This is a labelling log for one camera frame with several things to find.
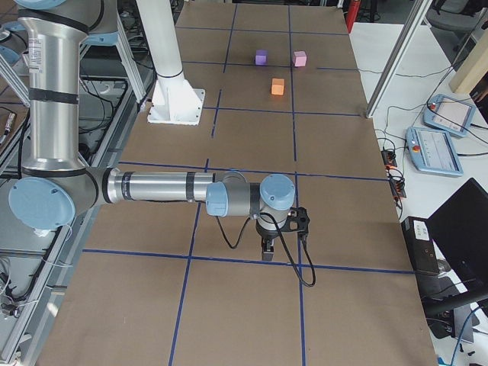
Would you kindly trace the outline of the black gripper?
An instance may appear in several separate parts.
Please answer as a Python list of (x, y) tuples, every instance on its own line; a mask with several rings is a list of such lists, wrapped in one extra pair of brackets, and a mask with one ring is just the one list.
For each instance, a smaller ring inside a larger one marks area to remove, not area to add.
[(256, 231), (262, 238), (262, 261), (271, 262), (274, 257), (274, 239), (281, 236), (281, 228), (278, 223), (257, 220)]

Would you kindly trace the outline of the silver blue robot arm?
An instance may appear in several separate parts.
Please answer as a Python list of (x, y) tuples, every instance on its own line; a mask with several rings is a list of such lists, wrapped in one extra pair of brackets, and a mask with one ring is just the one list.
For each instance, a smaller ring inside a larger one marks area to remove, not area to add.
[(297, 230), (295, 187), (285, 175), (250, 183), (238, 172), (122, 172), (79, 158), (79, 48), (90, 36), (118, 36), (114, 1), (20, 1), (28, 34), (31, 148), (11, 188), (12, 213), (38, 231), (56, 230), (102, 204), (201, 202), (214, 217), (254, 220), (262, 258), (275, 238)]

